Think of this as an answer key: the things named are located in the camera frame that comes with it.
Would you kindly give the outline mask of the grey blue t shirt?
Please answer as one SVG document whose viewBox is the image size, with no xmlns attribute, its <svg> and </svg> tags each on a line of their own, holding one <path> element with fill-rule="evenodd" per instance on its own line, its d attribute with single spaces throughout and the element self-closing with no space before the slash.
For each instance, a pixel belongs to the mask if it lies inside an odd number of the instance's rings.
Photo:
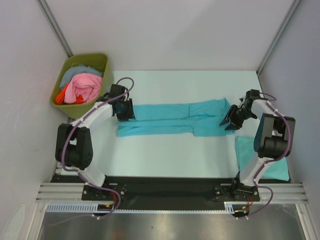
<svg viewBox="0 0 320 240">
<path fill-rule="evenodd" d="M 102 77 L 103 75 L 101 74 L 101 72 L 99 72 L 98 70 L 96 70 L 95 68 L 92 68 L 90 66 L 85 66 L 83 64 L 80 64 L 78 66 L 74 66 L 69 68 L 63 75 L 62 80 L 60 82 L 59 88 L 62 90 L 66 84 L 68 84 L 72 78 L 75 75 L 78 74 L 82 74 L 82 73 L 87 73 L 87 74 L 93 74 L 99 77 Z"/>
</svg>

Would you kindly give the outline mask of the aluminium extrusion rail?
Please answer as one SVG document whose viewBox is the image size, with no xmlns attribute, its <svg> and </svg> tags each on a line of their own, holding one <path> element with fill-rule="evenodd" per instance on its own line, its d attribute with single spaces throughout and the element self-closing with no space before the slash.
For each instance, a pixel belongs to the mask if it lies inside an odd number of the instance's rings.
<svg viewBox="0 0 320 240">
<path fill-rule="evenodd" d="M 84 183 L 42 183 L 37 203 L 77 203 L 82 201 Z"/>
</svg>

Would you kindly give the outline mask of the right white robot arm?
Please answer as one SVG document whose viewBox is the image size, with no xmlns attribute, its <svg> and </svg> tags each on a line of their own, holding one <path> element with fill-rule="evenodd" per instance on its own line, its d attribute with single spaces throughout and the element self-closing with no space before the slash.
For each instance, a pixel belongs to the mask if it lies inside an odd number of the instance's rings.
<svg viewBox="0 0 320 240">
<path fill-rule="evenodd" d="M 292 149 L 296 120 L 282 115 L 259 90 L 251 89 L 240 99 L 240 105 L 231 105 L 219 124 L 226 131 L 237 131 L 245 120 L 258 119 L 253 141 L 256 156 L 240 170 L 227 192 L 236 201 L 244 201 L 258 193 L 258 182 L 274 163 L 287 157 Z"/>
</svg>

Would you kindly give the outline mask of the cyan blue t shirt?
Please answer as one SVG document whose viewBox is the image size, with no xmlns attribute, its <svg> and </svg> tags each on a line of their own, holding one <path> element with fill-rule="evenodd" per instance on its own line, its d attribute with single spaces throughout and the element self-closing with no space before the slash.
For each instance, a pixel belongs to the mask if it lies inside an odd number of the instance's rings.
<svg viewBox="0 0 320 240">
<path fill-rule="evenodd" d="M 220 126 L 230 108 L 225 99 L 196 103 L 145 104 L 133 107 L 135 119 L 119 121 L 117 136 L 175 135 L 191 133 L 195 137 L 222 137 L 234 130 Z"/>
</svg>

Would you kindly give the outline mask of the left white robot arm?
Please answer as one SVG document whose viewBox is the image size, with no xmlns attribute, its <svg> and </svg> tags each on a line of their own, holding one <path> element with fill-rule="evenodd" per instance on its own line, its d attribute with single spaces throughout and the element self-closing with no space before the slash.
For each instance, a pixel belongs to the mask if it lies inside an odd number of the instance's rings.
<svg viewBox="0 0 320 240">
<path fill-rule="evenodd" d="M 93 107 L 72 123 L 62 123 L 57 130 L 55 159 L 66 172 L 75 172 L 88 184 L 100 200 L 110 196 L 111 188 L 104 184 L 106 176 L 94 160 L 92 134 L 107 119 L 118 121 L 135 118 L 129 88 L 112 84 L 110 91 L 99 97 Z"/>
</svg>

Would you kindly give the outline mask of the olive green plastic bin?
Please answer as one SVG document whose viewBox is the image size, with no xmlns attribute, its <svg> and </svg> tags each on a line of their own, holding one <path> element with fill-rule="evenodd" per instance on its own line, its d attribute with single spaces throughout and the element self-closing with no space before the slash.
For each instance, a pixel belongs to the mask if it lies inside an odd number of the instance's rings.
<svg viewBox="0 0 320 240">
<path fill-rule="evenodd" d="M 60 83 L 62 81 L 63 75 L 66 71 L 72 67 L 77 67 L 79 65 L 85 65 L 87 67 L 92 67 L 98 70 L 102 74 L 102 84 L 100 88 L 100 92 L 98 94 L 99 97 L 104 95 L 105 93 L 110 91 L 111 85 L 114 83 L 114 76 L 113 72 L 110 68 L 110 61 L 109 57 L 105 53 L 83 53 L 77 54 L 69 57 L 63 64 L 56 83 L 53 87 L 51 96 L 50 96 L 50 103 L 53 107 L 61 110 L 71 119 L 78 119 L 82 115 L 84 115 L 92 106 L 94 105 L 95 101 L 89 103 L 82 103 L 82 104 L 57 104 L 55 98 L 61 92 Z"/>
</svg>

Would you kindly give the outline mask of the pink t shirt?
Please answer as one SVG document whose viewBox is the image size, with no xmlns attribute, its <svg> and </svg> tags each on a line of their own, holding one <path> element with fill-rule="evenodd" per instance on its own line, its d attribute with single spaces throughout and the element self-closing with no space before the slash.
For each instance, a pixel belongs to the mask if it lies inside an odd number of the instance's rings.
<svg viewBox="0 0 320 240">
<path fill-rule="evenodd" d="M 95 100 L 101 90 L 103 78 L 92 73 L 75 75 L 67 84 L 64 92 L 64 103 L 85 104 Z"/>
</svg>

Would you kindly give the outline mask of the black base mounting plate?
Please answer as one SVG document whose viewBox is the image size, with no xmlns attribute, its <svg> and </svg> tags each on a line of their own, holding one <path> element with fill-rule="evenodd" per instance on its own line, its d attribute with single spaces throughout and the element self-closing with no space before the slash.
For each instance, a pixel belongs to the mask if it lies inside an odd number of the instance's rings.
<svg viewBox="0 0 320 240">
<path fill-rule="evenodd" d="M 267 201 L 288 193 L 292 183 L 289 181 L 262 179 L 258 182 L 258 193 L 246 200 L 236 201 L 227 192 L 232 178 L 177 178 L 177 177 L 124 177 L 109 176 L 101 189 L 85 184 L 75 175 L 54 175 L 51 183 L 84 184 L 81 201 L 111 204 L 113 207 L 124 204 L 136 206 L 179 206 L 201 205 L 211 203 L 234 202 L 251 204 Z"/>
</svg>

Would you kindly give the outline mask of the orange red t shirt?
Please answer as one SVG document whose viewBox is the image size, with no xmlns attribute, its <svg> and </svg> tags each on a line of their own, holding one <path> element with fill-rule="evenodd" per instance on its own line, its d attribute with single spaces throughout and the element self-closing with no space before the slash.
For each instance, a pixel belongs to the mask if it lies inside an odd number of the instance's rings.
<svg viewBox="0 0 320 240">
<path fill-rule="evenodd" d="M 85 102 L 81 94 L 77 95 L 71 90 L 68 90 L 68 88 L 69 88 L 69 84 L 67 83 L 65 87 L 60 91 L 60 93 L 55 97 L 55 103 L 57 105 L 62 105 L 62 104 L 78 105 L 78 104 L 83 104 Z"/>
</svg>

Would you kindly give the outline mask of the folded teal t shirt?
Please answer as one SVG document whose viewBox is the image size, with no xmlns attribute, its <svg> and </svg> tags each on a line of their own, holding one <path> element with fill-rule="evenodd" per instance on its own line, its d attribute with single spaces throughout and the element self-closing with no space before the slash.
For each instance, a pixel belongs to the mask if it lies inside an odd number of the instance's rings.
<svg viewBox="0 0 320 240">
<path fill-rule="evenodd" d="M 235 153 L 239 171 L 243 171 L 251 160 L 257 156 L 254 151 L 254 138 L 237 136 L 235 138 Z M 263 179 L 289 181 L 289 170 L 286 158 L 272 164 L 262 175 Z"/>
</svg>

